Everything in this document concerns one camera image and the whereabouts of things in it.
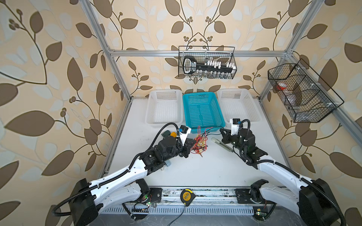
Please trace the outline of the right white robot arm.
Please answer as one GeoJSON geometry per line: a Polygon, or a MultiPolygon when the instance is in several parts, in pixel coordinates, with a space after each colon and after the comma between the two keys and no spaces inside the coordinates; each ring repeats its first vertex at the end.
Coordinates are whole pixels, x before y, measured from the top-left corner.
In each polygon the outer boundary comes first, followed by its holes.
{"type": "Polygon", "coordinates": [[[270,175],[284,186],[280,188],[264,179],[258,180],[250,187],[253,202],[266,200],[279,204],[299,215],[308,226],[331,226],[338,220],[342,226],[347,224],[327,182],[300,175],[275,161],[255,145],[255,136],[249,129],[236,132],[220,129],[220,133],[222,142],[237,149],[237,156],[246,165],[270,175]]]}

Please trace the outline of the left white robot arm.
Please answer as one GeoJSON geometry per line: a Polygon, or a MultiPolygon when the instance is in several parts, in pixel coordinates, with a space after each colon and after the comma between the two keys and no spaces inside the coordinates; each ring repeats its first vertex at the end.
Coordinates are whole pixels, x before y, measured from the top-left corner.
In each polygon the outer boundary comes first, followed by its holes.
{"type": "Polygon", "coordinates": [[[187,158],[196,141],[168,136],[145,152],[137,154],[129,166],[106,177],[78,181],[69,198],[51,211],[55,217],[71,216],[75,226],[87,226],[104,210],[131,201],[142,201],[150,192],[145,177],[180,156],[187,158]]]}

